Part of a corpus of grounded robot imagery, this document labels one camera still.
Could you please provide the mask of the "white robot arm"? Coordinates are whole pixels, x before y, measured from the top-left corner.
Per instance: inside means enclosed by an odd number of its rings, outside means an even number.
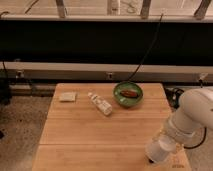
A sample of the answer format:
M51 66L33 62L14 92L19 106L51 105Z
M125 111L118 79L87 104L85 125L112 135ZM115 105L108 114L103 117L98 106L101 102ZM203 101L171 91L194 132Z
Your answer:
M158 142L166 151L185 144L201 126L213 130L213 87L185 91L179 107L165 120Z

